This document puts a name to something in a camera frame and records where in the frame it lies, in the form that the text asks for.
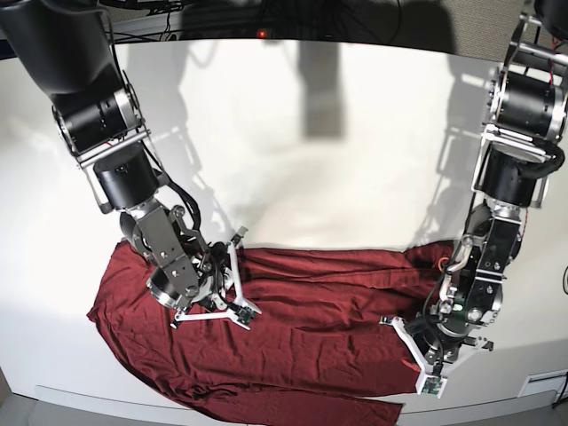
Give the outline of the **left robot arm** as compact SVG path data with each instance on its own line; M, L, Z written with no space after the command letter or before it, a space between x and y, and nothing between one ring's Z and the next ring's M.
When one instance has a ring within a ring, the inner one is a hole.
M441 396L463 361L493 349L477 331L497 319L505 270L521 248L528 211L541 207L549 177L564 164L567 56L527 40L529 27L566 43L566 2L525 2L491 82L462 236L418 315L382 318L417 365L418 394Z

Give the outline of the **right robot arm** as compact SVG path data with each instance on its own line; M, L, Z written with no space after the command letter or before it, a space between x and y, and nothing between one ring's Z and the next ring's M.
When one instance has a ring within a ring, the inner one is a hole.
M118 212L128 243L153 266L152 297L184 321L248 327L258 307L242 292L237 248L201 234L197 201L154 151L138 97L121 70L112 19L94 1L4 1L1 29L49 98L59 134L101 212Z

